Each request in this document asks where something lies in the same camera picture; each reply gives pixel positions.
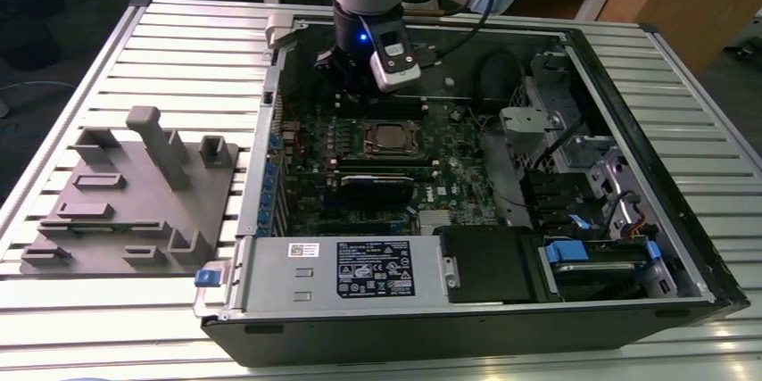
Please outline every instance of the blue latch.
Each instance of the blue latch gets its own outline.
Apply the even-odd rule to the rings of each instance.
[[[553,241],[545,246],[545,255],[549,263],[589,260],[587,250],[584,250],[584,244],[577,240]]]
[[[651,261],[657,261],[661,258],[661,251],[657,249],[657,244],[652,241],[645,243],[647,255],[651,257]]]
[[[264,210],[260,210],[260,211],[258,211],[258,216],[257,216],[257,223],[258,223],[260,225],[265,225],[265,224],[266,224],[266,221],[268,221],[269,219],[270,219],[270,215],[269,215]]]
[[[280,149],[281,147],[281,138],[274,134],[270,134],[270,147],[273,149]]]
[[[220,287],[222,279],[222,271],[216,269],[198,269],[194,271],[196,287]]]
[[[569,214],[568,217],[571,220],[573,220],[573,223],[576,223],[577,227],[581,229],[588,230],[592,228],[589,222],[585,222],[584,219],[580,218],[576,214]]]
[[[261,195],[261,200],[258,202],[261,204],[261,207],[269,207],[272,204],[272,195],[269,194],[262,194]]]
[[[264,190],[270,191],[273,186],[274,186],[274,180],[272,180],[272,178],[264,178],[261,182],[261,187],[264,188]]]

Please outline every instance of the metal grating surface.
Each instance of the metal grating surface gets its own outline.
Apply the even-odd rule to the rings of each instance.
[[[262,29],[276,8],[328,14],[322,8],[189,0],[153,0],[148,8],[130,8],[122,19],[123,36],[117,32],[111,37],[102,64],[93,66],[91,79],[85,78],[79,88],[82,106],[61,142],[50,148],[49,162],[41,160],[29,168],[41,169],[39,180],[19,184],[30,190],[0,241],[0,252],[7,247],[0,275],[17,276],[18,257],[34,239],[37,219],[51,208],[78,160],[65,149],[77,128],[117,125],[133,104],[152,104],[164,112],[161,126],[180,129],[184,141],[198,141],[204,132],[213,131],[249,150],[268,65],[261,58]],[[470,17],[454,20],[473,22]],[[569,25],[537,19],[496,21]],[[756,302],[751,308],[723,322],[671,329],[612,352],[249,370],[204,337],[189,308],[189,278],[10,279],[0,282],[0,378],[641,380],[679,373],[680,379],[760,379],[762,177],[756,159],[745,143],[735,140],[736,131],[701,90],[673,71],[675,60],[655,37],[627,24],[577,27],[593,44],[729,270]],[[119,139],[136,138],[125,129],[115,134]],[[246,163],[242,154],[218,258],[232,256],[232,218],[241,204]],[[212,289],[206,303],[218,304],[222,297],[224,291]]]

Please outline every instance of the metal bracket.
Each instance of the metal bracket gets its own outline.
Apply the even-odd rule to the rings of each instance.
[[[457,264],[454,258],[445,257],[441,258],[444,266],[444,282],[446,284],[446,289],[457,289],[460,287],[460,276],[457,275]]]
[[[587,169],[600,159],[601,154],[613,146],[615,142],[607,136],[576,136],[564,148],[569,167]]]
[[[296,30],[297,29],[293,27],[292,13],[272,13],[266,19],[266,26],[264,28],[266,47],[269,49],[277,49],[286,46],[293,40]]]
[[[508,143],[516,153],[533,153],[545,133],[555,126],[541,109],[505,107],[500,110],[500,123]]]

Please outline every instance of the white label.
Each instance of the white label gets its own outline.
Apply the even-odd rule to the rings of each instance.
[[[316,258],[320,256],[318,243],[289,243],[288,244],[288,257],[289,258]]]

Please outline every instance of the green circuit board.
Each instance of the green circuit board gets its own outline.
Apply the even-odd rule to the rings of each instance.
[[[352,118],[326,104],[296,104],[286,112],[289,236],[416,235],[420,211],[446,211],[452,224],[496,223],[478,149],[482,121],[493,118],[446,102],[425,102],[425,115],[401,120]],[[326,195],[340,179],[361,176],[409,178],[409,201],[333,207]]]

